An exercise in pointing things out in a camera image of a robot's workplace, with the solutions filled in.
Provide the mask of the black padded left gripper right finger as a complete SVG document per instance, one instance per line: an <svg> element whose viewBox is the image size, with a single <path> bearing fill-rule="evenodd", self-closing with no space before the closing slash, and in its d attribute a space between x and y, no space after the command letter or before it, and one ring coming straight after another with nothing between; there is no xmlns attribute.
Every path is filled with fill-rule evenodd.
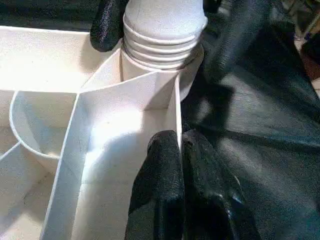
<svg viewBox="0 0 320 240"><path fill-rule="evenodd" d="M207 138L183 134L187 240L251 240L253 214L237 178Z"/></svg>

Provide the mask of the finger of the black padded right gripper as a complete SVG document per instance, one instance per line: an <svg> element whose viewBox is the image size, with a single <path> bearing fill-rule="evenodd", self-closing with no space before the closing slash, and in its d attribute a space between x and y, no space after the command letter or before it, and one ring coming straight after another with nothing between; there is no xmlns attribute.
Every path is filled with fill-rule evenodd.
<svg viewBox="0 0 320 240"><path fill-rule="evenodd" d="M222 0L203 0L203 10L205 13L215 14L221 7Z"/></svg>
<svg viewBox="0 0 320 240"><path fill-rule="evenodd" d="M124 36L124 0L101 0L90 29L90 43L99 52L111 51Z"/></svg>

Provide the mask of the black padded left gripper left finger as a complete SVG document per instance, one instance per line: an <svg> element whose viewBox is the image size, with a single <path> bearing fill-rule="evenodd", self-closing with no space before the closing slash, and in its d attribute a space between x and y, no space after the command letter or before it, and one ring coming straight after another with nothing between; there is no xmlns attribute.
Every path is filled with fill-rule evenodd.
<svg viewBox="0 0 320 240"><path fill-rule="evenodd" d="M185 223L185 186L177 134L156 133L133 182L126 239L180 240Z"/></svg>

